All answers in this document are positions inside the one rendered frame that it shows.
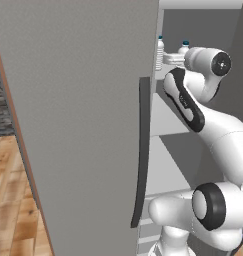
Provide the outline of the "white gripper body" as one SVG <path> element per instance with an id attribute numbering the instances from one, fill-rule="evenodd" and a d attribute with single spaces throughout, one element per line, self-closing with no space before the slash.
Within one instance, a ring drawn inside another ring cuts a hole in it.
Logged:
<path id="1" fill-rule="evenodd" d="M 164 53 L 163 54 L 163 63 L 167 65 L 184 65 L 184 55 L 179 53 Z"/>

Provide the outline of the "grey fridge freezer cabinet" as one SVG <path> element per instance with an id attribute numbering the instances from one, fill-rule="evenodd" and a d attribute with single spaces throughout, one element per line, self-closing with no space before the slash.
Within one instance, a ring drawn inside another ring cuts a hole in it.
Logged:
<path id="1" fill-rule="evenodd" d="M 243 0 L 160 0 L 155 50 L 157 57 L 158 37 L 162 35 L 164 53 L 178 53 L 184 40 L 189 42 L 189 49 L 204 47 L 226 52 L 231 59 L 231 69 L 222 78 L 217 94 L 206 106 L 232 115 L 241 122 L 243 119 L 238 115 L 237 106 L 239 97 L 236 93 L 229 93 L 227 85 L 229 80 L 233 79 L 238 67 L 229 49 L 234 39 L 238 18 L 242 13 Z M 193 190 L 204 183 L 222 182 L 224 176 L 207 145 L 187 126 L 178 109 L 163 90 L 166 74 L 176 67 L 183 66 L 163 63 L 162 69 L 156 71 L 155 64 L 153 76 L 150 78 L 150 122 L 153 94 L 157 93 L 188 129 L 187 133 L 159 137 L 190 185 L 190 188 L 185 190 Z M 143 211 L 138 225 L 136 256 L 148 256 L 149 250 L 160 237 L 162 227 L 151 220 L 149 203 L 162 194 L 164 193 L 147 196 L 145 193 Z M 204 243 L 194 235 L 188 237 L 188 246 L 196 256 L 231 256 L 239 248 L 222 251 Z"/>

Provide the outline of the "white freezer shelf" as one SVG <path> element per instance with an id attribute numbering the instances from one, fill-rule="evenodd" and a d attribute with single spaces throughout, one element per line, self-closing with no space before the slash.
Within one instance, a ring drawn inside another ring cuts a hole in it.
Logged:
<path id="1" fill-rule="evenodd" d="M 153 94 L 150 136 L 187 133 L 187 127 L 178 119 L 174 112 L 157 94 Z"/>
<path id="2" fill-rule="evenodd" d="M 146 195 L 189 189 L 190 185 L 159 136 L 150 139 Z"/>

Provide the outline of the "grey freezer door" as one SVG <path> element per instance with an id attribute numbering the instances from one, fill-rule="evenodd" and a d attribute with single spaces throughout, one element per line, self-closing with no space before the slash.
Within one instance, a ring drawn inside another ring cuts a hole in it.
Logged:
<path id="1" fill-rule="evenodd" d="M 139 81 L 158 0 L 0 0 L 0 57 L 55 256 L 135 256 Z"/>

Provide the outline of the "clear water bottle teal cap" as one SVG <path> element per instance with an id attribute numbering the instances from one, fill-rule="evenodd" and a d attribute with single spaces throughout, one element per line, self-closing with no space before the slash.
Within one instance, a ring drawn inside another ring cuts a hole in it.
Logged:
<path id="1" fill-rule="evenodd" d="M 182 46 L 178 49 L 178 53 L 185 55 L 188 50 L 189 50 L 189 42 L 187 40 L 184 40 L 182 42 Z"/>
<path id="2" fill-rule="evenodd" d="M 157 45 L 156 71 L 160 71 L 162 69 L 163 54 L 164 54 L 163 37 L 162 37 L 162 35 L 159 35 L 158 45 Z"/>

